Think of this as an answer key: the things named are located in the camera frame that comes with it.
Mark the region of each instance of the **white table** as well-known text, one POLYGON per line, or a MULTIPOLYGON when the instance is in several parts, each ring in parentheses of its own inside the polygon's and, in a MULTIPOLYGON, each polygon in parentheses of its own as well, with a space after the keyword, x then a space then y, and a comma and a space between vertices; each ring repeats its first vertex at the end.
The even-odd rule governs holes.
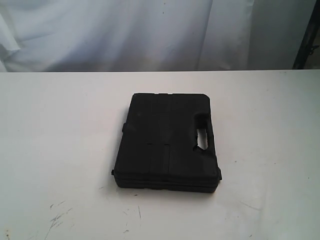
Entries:
POLYGON ((319 169, 319 70, 0 73, 0 239, 317 240, 319 169), (214 194, 116 186, 137 92, 210 97, 214 194))

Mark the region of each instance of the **white curtain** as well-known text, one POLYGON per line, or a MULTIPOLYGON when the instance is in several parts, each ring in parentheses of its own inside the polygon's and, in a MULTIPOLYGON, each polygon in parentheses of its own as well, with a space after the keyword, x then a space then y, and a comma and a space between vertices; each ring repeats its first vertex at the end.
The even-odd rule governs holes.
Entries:
POLYGON ((0 71, 290 69, 316 0, 0 0, 0 71))

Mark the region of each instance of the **black plastic case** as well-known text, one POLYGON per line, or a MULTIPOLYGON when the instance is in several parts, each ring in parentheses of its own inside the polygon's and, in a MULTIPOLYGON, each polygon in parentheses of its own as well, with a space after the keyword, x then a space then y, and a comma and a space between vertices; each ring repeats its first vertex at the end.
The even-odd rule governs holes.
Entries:
POLYGON ((136 93, 122 132, 112 171, 121 188, 213 193, 222 179, 204 94, 136 93), (207 149, 197 129, 206 130, 207 149))

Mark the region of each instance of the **table surface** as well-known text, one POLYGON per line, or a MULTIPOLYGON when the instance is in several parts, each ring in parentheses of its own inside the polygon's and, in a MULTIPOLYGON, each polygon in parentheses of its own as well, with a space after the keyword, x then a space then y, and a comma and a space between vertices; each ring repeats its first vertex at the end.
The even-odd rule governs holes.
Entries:
POLYGON ((320 70, 0 73, 0 239, 320 235, 320 70), (118 188, 133 93, 210 97, 214 194, 118 188))

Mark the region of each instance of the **white fabric backdrop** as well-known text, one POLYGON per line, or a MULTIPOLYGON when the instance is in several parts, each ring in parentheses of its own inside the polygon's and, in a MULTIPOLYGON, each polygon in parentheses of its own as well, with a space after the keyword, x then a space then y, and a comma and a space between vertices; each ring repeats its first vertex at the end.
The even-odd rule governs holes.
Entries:
POLYGON ((0 71, 292 68, 316 0, 0 0, 0 71))

